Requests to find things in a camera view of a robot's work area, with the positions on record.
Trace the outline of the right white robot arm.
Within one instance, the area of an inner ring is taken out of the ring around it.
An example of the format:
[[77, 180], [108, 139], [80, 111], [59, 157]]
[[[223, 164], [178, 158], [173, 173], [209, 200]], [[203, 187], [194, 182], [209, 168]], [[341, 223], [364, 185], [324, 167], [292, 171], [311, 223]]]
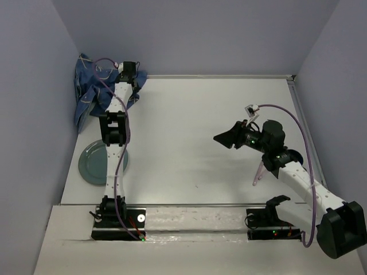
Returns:
[[272, 225], [286, 221], [298, 227], [309, 240], [309, 247], [317, 241], [322, 251], [330, 258], [341, 256], [366, 245], [364, 210], [355, 201], [347, 202], [331, 193], [306, 170], [297, 152], [284, 145], [283, 126], [275, 120], [264, 122], [261, 130], [252, 124], [237, 121], [226, 132], [214, 136], [214, 140], [226, 148], [239, 149], [247, 146], [261, 152], [265, 169], [277, 180], [290, 187], [307, 207], [291, 213], [293, 204], [288, 197], [279, 196], [276, 205], [264, 210], [265, 220]]

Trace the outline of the blue embroidered cloth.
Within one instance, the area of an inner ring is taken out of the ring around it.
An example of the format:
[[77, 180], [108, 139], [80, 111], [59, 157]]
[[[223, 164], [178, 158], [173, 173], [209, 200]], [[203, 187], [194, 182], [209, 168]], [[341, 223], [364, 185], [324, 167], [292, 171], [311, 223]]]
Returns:
[[98, 117], [103, 114], [113, 98], [116, 79], [116, 68], [103, 69], [94, 64], [86, 54], [78, 56], [73, 79], [76, 109], [74, 124], [78, 133], [81, 133], [89, 115]]

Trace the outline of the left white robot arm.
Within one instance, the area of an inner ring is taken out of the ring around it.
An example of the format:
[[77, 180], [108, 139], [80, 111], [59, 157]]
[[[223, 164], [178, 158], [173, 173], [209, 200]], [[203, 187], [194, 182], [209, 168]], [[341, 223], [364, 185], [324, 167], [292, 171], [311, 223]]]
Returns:
[[98, 75], [96, 67], [97, 62], [95, 61], [92, 63], [92, 71], [112, 96], [109, 106], [99, 116], [101, 138], [107, 152], [107, 172], [104, 197], [96, 212], [96, 217], [100, 219], [107, 218], [112, 225], [122, 226], [125, 231], [128, 231], [124, 224], [127, 219], [127, 209], [123, 172], [120, 171], [120, 167], [131, 139], [129, 115], [126, 104], [122, 100], [122, 95], [111, 90]]

